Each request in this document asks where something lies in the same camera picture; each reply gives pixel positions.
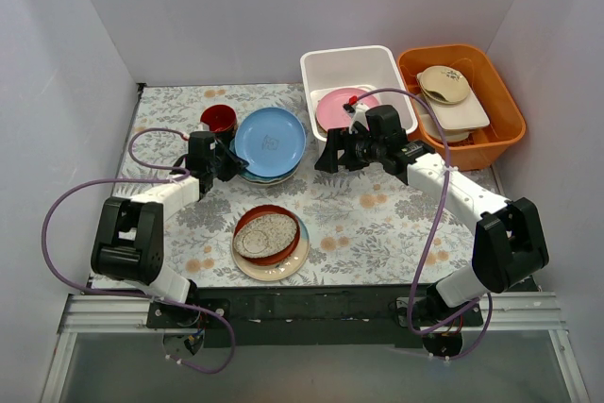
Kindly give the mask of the pink plate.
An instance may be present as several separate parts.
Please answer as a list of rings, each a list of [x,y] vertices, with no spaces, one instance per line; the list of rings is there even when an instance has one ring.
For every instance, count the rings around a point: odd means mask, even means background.
[[[317,104],[315,117],[318,125],[328,131],[333,128],[344,128],[352,125],[356,104],[351,98],[358,98],[366,93],[362,88],[340,88],[325,94]]]

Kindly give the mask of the yellow woven bamboo plate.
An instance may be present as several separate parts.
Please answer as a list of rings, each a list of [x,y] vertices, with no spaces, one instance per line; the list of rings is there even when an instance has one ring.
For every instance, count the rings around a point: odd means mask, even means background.
[[[327,131],[318,124],[317,124],[317,130],[323,137],[327,137]]]

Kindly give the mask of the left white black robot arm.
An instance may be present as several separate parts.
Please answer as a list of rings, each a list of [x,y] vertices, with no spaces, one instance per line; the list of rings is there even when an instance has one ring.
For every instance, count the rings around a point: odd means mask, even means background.
[[[191,327],[201,314],[190,297],[195,285],[164,263],[164,224],[200,201],[219,179],[229,181],[248,166],[230,144],[211,132],[193,132],[182,159],[184,175],[129,198],[111,197],[101,210],[91,266],[100,276],[126,282],[144,294],[172,300],[168,315],[180,327]]]

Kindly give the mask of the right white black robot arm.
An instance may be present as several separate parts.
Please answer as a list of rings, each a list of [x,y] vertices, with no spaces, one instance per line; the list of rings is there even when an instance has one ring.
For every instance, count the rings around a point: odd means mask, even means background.
[[[318,171],[359,170],[377,162],[389,175],[428,194],[474,235],[469,264],[432,284],[416,309],[448,325],[461,306],[487,293],[501,294],[549,263],[539,211],[525,197],[511,201],[463,175],[422,141],[410,141],[397,111],[344,105],[348,127],[332,128],[315,164]]]

